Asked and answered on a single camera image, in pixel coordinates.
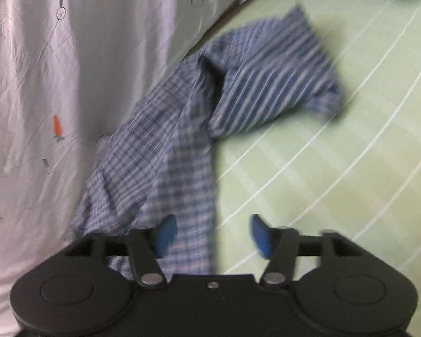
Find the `white stripe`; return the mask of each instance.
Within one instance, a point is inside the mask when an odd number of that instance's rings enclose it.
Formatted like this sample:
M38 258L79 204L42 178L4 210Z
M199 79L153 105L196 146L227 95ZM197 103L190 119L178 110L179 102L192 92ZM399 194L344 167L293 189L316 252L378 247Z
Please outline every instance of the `white stripe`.
M235 175L237 177L237 179L240 182L240 185L247 191L247 193L252 193L253 191L255 191L255 185L253 184L253 182L251 181L250 177L247 175L247 173L245 172L245 170L242 167L238 167L234 170ZM272 216L277 215L275 211L273 211L273 209L271 209L270 205L268 204L267 201L265 201L265 199L263 198L263 196L258 196L255 199L256 204L259 206L259 212L262 214L270 214Z
M320 142L319 145L315 145L313 148L318 152L318 154L325 158L331 167L334 168L337 172L343 171L343 169L348 166L348 163L343 158L341 158L336 151L328 147L325 143ZM362 180L359 176L354 175L349 179L349 181L346 182L346 186L349 187L352 191L356 192L362 198L365 205L371 209L371 211L376 211L376 209L373 210L371 204L380 204L381 200L373 191L369 189L369 184L366 181ZM320 204L318 208L318 214L320 214L320 209L323 207L324 206ZM338 229L340 232L343 231L340 224L338 224L336 229Z
M232 213L229 217L227 217L219 226L217 226L217 229L221 226L223 226L224 224L226 224L227 222L229 222L229 220L235 216L239 211L241 211L241 209L243 209L251 200L253 200L263 189L265 189L270 183L272 183L281 173L283 173L285 171L285 169L308 147L311 145L311 143L313 142L313 140L315 138L318 137L318 135L323 131L323 129L326 127L323 126L318 132L316 132L316 134L309 140L309 142L306 143L305 146L303 146L272 178L270 178L270 180L268 180L262 187L259 188L259 190L257 190L254 194L252 194L248 200L246 200L240 207L237 208L237 210Z
M351 120L345 120L345 124L351 129L358 138L368 142L371 137L374 136L374 131L365 128L359 122L353 122ZM377 144L376 153L382 157L382 159L388 163L388 165L395 171L399 176L405 178L407 174L412 170L412 167L405 161L400 155L396 153L393 148L390 148L387 144Z
M402 192L405 190L405 188L409 185L410 182L412 182L415 175L418 173L418 171L421 169L421 159L416 165L416 167L411 171L409 176L405 179L401 187L393 194L391 199L382 207L382 209L379 211L379 213L376 214L376 216L368 222L368 224L363 227L363 229L358 232L354 239L358 239L362 234L364 234L371 226L376 223L391 207L391 205L396 201L396 199L402 194Z
M223 204L221 204L220 206L219 206L219 208L220 208L220 211L221 211L221 213L222 214L225 214L226 213L226 208L225 208L225 206L223 205ZM245 239L247 239L246 238L246 235L244 234L244 235L242 235L240 232L239 232L239 229L238 229L238 227L232 227L232 229L231 229L231 235L234 237L234 239L236 239L236 240L238 240L237 242L235 242L235 244L232 244L232 247L234 248L234 247L237 247L237 249L243 254L243 252L248 248L248 247L251 247L252 246L252 243L250 242L250 244L248 245L246 242L245 242Z
M390 111L392 109L392 105L378 95L370 96L368 100L381 111ZM419 125L411 115L401 113L399 121L396 121L395 124L414 136L416 140L421 143L421 125Z
M286 53L291 54L291 53L294 53L294 52L298 51L300 48L302 48L303 43L305 43L306 40L309 39L309 37L312 37L312 31L311 30L309 30L307 28L304 28L303 31L304 31L304 33L301 34L301 36L298 38L298 40L293 42L293 39L296 38L296 33L293 32L293 35L291 35L289 33L289 29L287 28L287 30L285 32L283 32L283 34L288 33L289 36L286 38L286 40L284 40L284 42L282 42L281 44L278 44L276 49L279 49L279 48L285 46L283 49L281 49L283 51L282 54L286 54ZM251 84L251 87L249 88L250 94L246 94L246 96L245 95L243 96L243 102L241 103L241 105L240 105L240 101L242 100L242 98L238 99L238 101L236 102L236 104L232 108L232 111L228 114L228 116L230 118L233 118L233 119L231 119L231 121L232 121L231 127L232 128L234 128L234 127L240 128L240 127L245 126L245 122L248 120L247 118L249 117L251 112L253 110L255 110L257 102L261 99L261 97L258 96L256 98L255 102L251 103L249 100L246 100L246 97L254 96L255 94L253 93L253 91L262 92L264 90L264 87L266 87L268 84L270 84L271 78L276 73L277 72L270 72L267 75L267 79L265 80L263 86L261 88L258 88L259 82L260 82L260 80L262 80L264 78L264 74L265 74L265 70L262 70L262 73L260 75L258 75L256 77L255 81ZM246 74L240 75L240 77L245 78ZM287 80L287 83L284 86L286 86L288 84L288 82L291 80L292 77L293 76L290 75L290 77ZM273 78L273 82L275 83L275 87L278 85L278 83L282 79L283 79L283 75L281 75L279 73L277 74L277 76L275 78ZM250 82L251 82L251 75L248 76L247 80L245 81L245 84L244 84L243 88L240 91L246 92L248 90L247 86L250 85ZM249 108L251 108L251 109L249 110L247 117L244 119L244 121L242 123L240 123L240 121L242 120L242 117L246 114L246 111Z
M306 64L307 62L314 60L315 59L315 54L320 55L320 53L318 53L317 51L319 50L319 46L318 44L313 44L313 49L310 50L310 52L307 52L306 56L302 57L302 62L300 63L301 65ZM282 84L282 87L289 87L288 91L288 95L286 97L285 100L283 100L282 102L282 106L284 105L288 105L289 102L291 101L291 99L296 96L295 99L295 103L301 98L301 96L303 95L304 90L308 87L308 85L315 80L315 77L319 77L320 76L320 71L324 69L324 65L321 64L318 71L315 71L312 73L312 79L308 80L308 83L305 85L305 87L301 90L301 93L299 95L296 95L297 91L296 88L297 86L299 86L302 82L302 80L304 80L304 78L306 78L306 76L308 76L307 73L302 72L301 74L299 74L299 76L295 79L295 82L293 83L292 87L290 87L290 81L292 79L295 78L295 76L297 75L297 68L295 67L294 69L292 69L291 71L289 71L289 77L287 78L286 82ZM262 86L261 89L259 89L259 92L262 92L264 90L264 88L266 87L266 85L269 84L270 81L270 76L269 75L269 79L265 81L265 84ZM257 108L257 113L255 114L256 119L258 120L259 116L265 116L266 118L270 118L272 115L272 112L275 110L276 108L276 104L279 100L281 100L281 95L278 95L276 97L275 100L273 100L273 104L271 104L272 101L272 95L275 92L278 92L277 86L281 83L281 81L283 80L284 75L281 72L280 74L278 73L277 77L274 79L274 81L271 83L270 85L270 93L267 95L267 97L263 100L261 107ZM250 110L250 112L248 113L248 115L246 116L242 127L246 126L246 123L250 120L250 116L252 114L253 111L256 110L256 104L257 101L253 104L252 109Z
M371 78L371 76L376 72L376 70L378 69L378 67L382 64L382 62L385 60L385 58L389 55L389 53L392 51L392 49L396 46L396 44L399 42L399 40L401 39L401 37L403 36L403 34L405 33L405 31L407 30L408 26L411 24L411 22L413 21L413 19L415 18L416 14L418 13L419 9L421 8L421 3L418 5L418 7L416 8L416 11L414 12L414 14L412 15L412 17L410 18L409 22L404 26L403 30L401 31L401 34L398 35L398 37L396 38L396 40L393 42L393 44L390 46L390 49L385 53L385 55L382 57L382 59L379 61L379 63L373 68L373 70L369 73L369 75L363 80L363 82L360 84L360 86L353 92L353 95L345 102L344 106L351 101L354 96L357 94L357 92L365 85L365 83ZM351 40L348 45L351 46L353 41L357 39L357 36L353 38L353 40ZM261 140L262 138L264 138L268 132L271 130L271 126L256 140L256 142L254 142L254 144L252 144L252 146L250 146L245 153L243 153L238 160L236 160L235 163L233 163L226 171L224 171L219 177L218 177L218 181L221 180L225 175L228 174L228 172L230 172L241 160L242 158L244 158Z
M421 78L421 70L418 74L418 76L416 77L416 79L414 80L412 86L409 88L409 90L407 91L407 93L405 94L405 96L402 98L401 102L399 103L399 105L396 107L395 111L391 114L391 116L388 118L388 120L385 122L384 126L379 130L379 132L374 136L374 138L371 140L371 142L369 142L369 144L365 147L365 149L360 153L360 155L347 167L347 169L338 177L337 180L335 180L327 189L325 192L323 192L311 205L309 205L306 209L304 209L296 218L295 220L293 220L289 226L292 226L293 224L295 224L298 220L300 220L302 217L304 217L304 215L306 215L306 213L311 210L322 198L324 198L324 196L326 196L335 186L337 186L340 181L349 173L349 171L351 171L351 169L353 169L353 167L355 165L358 164L358 162L360 162L360 160L365 156L365 154L373 147L373 145L376 143L376 141L379 139L379 137L382 135L382 133L385 131L385 129L388 128L389 124L393 121L393 119L395 118L395 116L398 114L399 110L402 108L402 106L404 105L404 103L407 101L407 99L409 98L410 94L413 92L413 89L415 88L415 86L418 84L419 80ZM361 232L359 232L358 234L362 234L364 231L366 231L371 225L368 224L364 230L362 230Z
M357 6L362 0L355 0L349 7L348 9L346 9L346 11L343 13L342 17L346 17L348 15L348 13L352 10L352 8L354 8L355 6ZM334 28L340 26L341 23L335 23L333 25L331 25L331 27L329 29L325 29L325 31L321 34L320 38L324 38L326 37L331 31L333 31Z
M265 155L265 157L267 157L268 160L271 161L278 169L281 168L281 157L274 147L272 147L268 142L263 142L259 144L259 149ZM291 183L293 183L295 190L304 200L311 201L311 199L315 198L314 192L309 189L306 181L304 181L299 173L289 169L285 176L291 181ZM321 212L327 216L330 216L329 209L326 207L321 207Z
M396 44L399 42L399 40L401 39L401 37L403 36L403 34L405 33L405 31L407 30L408 26L411 24L411 22L413 21L413 19L415 18L416 14L418 13L418 11L421 9L421 3L418 5L418 7L416 8L414 14L411 16L410 20L407 22L407 24L404 26L401 34L398 35L398 37L396 38L396 40L393 42L393 44L390 46L389 50L385 53L384 57L382 57L382 59L379 61L379 63L373 68L373 70L370 72L370 74L365 78L365 80L360 84L360 86L355 90L355 92L353 93L353 95L346 101L345 105L356 95L356 93L359 91L359 89L366 83L366 81L373 75L373 73L378 69L378 67L380 66L380 64L382 64L382 62L385 60L385 57L389 55L389 53L392 51L392 49L396 46ZM413 88L415 87L415 85L418 83L419 78L421 77L421 71L417 77L417 79L414 82L414 85L412 85L412 87L410 88L411 90L413 90ZM259 192L261 192L266 186L268 186L275 178L277 178L277 176L282 173L288 166L289 164L294 161L294 159L302 153L302 151L304 151L304 149L306 149L306 147L308 147L313 140L315 140L315 138L317 138L320 133L323 131L323 129L328 125L329 123L326 123L308 142L307 144L302 147L302 149L295 155L292 157L292 159L290 159L289 162L287 162L264 186L262 186L258 191L256 191L256 193L251 196L245 203L243 203L234 213L232 213L228 218L226 218L217 228L221 227L223 224L225 224L227 221L229 221L234 215L236 215L243 207L246 206L246 204L248 204ZM247 260L249 260L252 256L254 256L256 254L256 252L253 252L251 254L249 254L247 257L245 257L243 260L241 260L240 262L238 262L234 267L229 268L226 272L230 272L233 269L235 269L236 267L239 267L241 264L245 263Z
M416 8L415 12L413 13L412 17L409 19L409 21L407 22L407 24L404 26L404 28L402 29L401 33L398 35L398 37L395 39L395 41L393 42L393 44L390 46L390 48L387 50L387 52L384 54L384 56L382 57L382 59L379 61L379 63L377 65L375 65L375 67L373 68L373 70L368 74L368 76L366 76L366 78L363 80L363 82L360 84L359 87L357 87L357 89L353 92L353 94L349 97L348 100L345 101L344 106L346 106L356 95L357 93L360 91L360 89L366 84L366 82L370 79L370 77L377 71L377 69L379 68L379 66L382 64L382 62L386 59L386 57L390 54L390 52L393 50L393 48L398 44L399 40L402 38L402 36L404 35L405 31L407 30L407 28L409 27L409 25L412 23L413 19L415 18L416 14L418 13L418 11L421 9L421 3L418 5L418 7ZM272 177L270 178L270 180L268 180L262 187L259 188L259 190L257 190L252 196L250 196L248 198L248 200L246 200L235 212L233 212L229 217L227 217L217 228L221 227L223 224L225 224L226 222L228 222L233 216L235 216L239 211L241 211L241 209L243 209L243 207L245 207L252 199L254 199L257 194L259 194L263 189L265 189L272 181L274 181L287 167L290 166L290 164L308 147L310 146L313 141L320 135L320 133L329 125L329 122L327 122L326 124L324 124L319 131L316 132L316 134L309 139L309 141Z
M303 21L301 19L299 21L294 21L292 25L287 27L287 32L288 32L289 36L285 40L284 40L283 34L277 34L274 38L272 38L269 42L267 42L264 46L262 46L261 47L262 49L257 47L256 48L257 51L254 50L253 52L251 52L250 60L246 64L246 66L243 68L244 71L245 72L251 71L253 69L253 67L255 67L261 60L263 60L271 51L277 49L278 46L282 47L285 44L285 42L292 41L295 38L296 31L299 30L299 29L306 30L306 27L303 25ZM239 74L238 76L236 76L236 78L232 82L231 87L233 89L238 88L241 92L244 92L246 90L247 85L250 82L249 79L245 80L245 78L246 78L245 74ZM236 107L241 100L242 100L242 98L239 97L235 101L234 107L230 108L230 111L228 112L229 117L231 117L231 118L234 117L234 111L236 111Z
M421 253L421 245L416 249L415 252L407 259L405 260L401 266L399 266L398 270L402 271L404 270L409 264L413 262L413 260L418 257L418 255Z
M240 265L244 264L246 261L248 261L252 256L254 256L255 254L257 254L257 251L252 251L248 256L246 256L243 260L241 260L240 262L236 263L233 267L230 267L229 269L227 269L225 272L223 272L224 274L229 274L230 272L234 271L235 269L237 269L237 267L239 267Z
M270 131L273 125L275 124L273 123L266 131L264 131L264 133L256 140L256 142L254 142L232 165L228 167L228 169L225 172L223 172L219 176L217 181L221 180L223 176L225 176L229 171L231 171L242 160L242 158L244 158L254 147L256 147L256 145L262 140L262 138L264 138L267 135L267 133Z
M345 48L343 48L340 53L338 54L337 58L335 58L332 62L331 67L333 67L337 61L349 50L349 48L351 48L351 46L355 43L355 41L359 38L361 38L366 31L368 30L368 28L373 24L373 22L376 21L376 19L380 16L380 14L383 13L383 11L387 8L387 6L390 4L391 0L387 0L387 2L377 11L376 14L374 14L366 23L366 25L364 26L364 28L358 32L358 34L345 46Z

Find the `white duvet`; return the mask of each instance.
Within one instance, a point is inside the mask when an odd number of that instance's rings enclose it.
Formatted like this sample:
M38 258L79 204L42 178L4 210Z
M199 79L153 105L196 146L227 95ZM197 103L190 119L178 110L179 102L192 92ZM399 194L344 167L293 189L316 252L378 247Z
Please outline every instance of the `white duvet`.
M0 337L13 282L67 241L98 139L234 0L0 0Z

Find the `orange carrot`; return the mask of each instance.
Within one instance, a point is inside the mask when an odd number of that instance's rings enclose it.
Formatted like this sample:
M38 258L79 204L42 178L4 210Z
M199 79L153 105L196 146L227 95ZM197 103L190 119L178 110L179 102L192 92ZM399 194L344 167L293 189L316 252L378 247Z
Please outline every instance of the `orange carrot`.
M58 140L62 139L62 127L61 122L57 115L53 116L53 131L55 132L55 138Z

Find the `screw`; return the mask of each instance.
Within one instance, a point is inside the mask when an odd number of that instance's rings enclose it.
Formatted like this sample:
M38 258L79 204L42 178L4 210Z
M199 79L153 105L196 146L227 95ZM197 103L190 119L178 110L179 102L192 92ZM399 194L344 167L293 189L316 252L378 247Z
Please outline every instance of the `screw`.
M220 286L220 284L216 281L211 281L210 283L207 283L207 287L209 289L217 289Z
M162 275L156 272L144 274L140 278L140 281L142 281L142 283L144 283L145 285L151 285L151 286L160 284L163 280L164 278L162 277Z
M278 285L285 281L285 276L280 272L269 272L265 274L264 281L270 285Z

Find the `printed pattern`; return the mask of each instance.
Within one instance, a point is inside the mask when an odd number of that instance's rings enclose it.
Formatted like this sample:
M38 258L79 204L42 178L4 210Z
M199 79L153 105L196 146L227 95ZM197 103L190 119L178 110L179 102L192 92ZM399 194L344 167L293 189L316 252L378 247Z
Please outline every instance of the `printed pattern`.
M57 115L53 116L53 132L55 133L55 138L58 142L64 139L64 137L62 136L61 122L59 121Z
M296 0L255 0L224 29ZM248 219L335 229L406 274L421 337L421 0L300 0L337 68L339 120L301 116L217 145L219 272L260 275ZM299 259L296 277L315 266Z
M300 7L283 19L221 35L180 63L102 144L72 222L75 235L125 234L175 214L178 235L159 260L163 271L211 272L212 139L251 130L298 107L328 120L341 97ZM116 258L112 267L130 275L127 260Z

